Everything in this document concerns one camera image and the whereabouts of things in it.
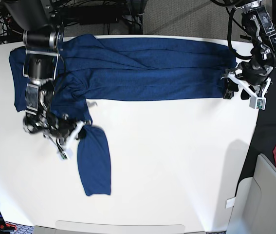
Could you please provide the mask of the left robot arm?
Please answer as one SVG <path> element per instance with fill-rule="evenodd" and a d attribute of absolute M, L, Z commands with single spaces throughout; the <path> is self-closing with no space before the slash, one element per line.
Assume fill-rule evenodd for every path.
<path fill-rule="evenodd" d="M 264 99 L 271 83 L 269 74 L 276 69 L 276 29 L 264 5 L 259 0 L 213 1 L 217 6 L 229 8 L 227 42 L 230 51 L 241 63 L 226 70 L 225 99 L 231 99 L 238 86 L 243 87 L 242 98 Z M 232 46 L 232 25 L 236 10 L 241 10 L 240 28 L 248 35 L 253 48 L 249 56 L 238 54 Z"/>

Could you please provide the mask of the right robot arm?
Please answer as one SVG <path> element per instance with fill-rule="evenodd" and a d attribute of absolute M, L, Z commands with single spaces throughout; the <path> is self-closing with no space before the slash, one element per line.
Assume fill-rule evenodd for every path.
<path fill-rule="evenodd" d="M 64 61 L 60 54 L 63 20 L 40 0 L 6 0 L 4 5 L 24 30 L 22 74 L 29 82 L 25 89 L 23 127 L 30 134 L 43 133 L 57 148 L 58 154 L 67 159 L 73 140 L 78 138 L 86 122 L 69 119 L 68 115 L 57 117 L 51 111 L 53 97 L 67 74 L 57 74 L 59 61 Z"/>

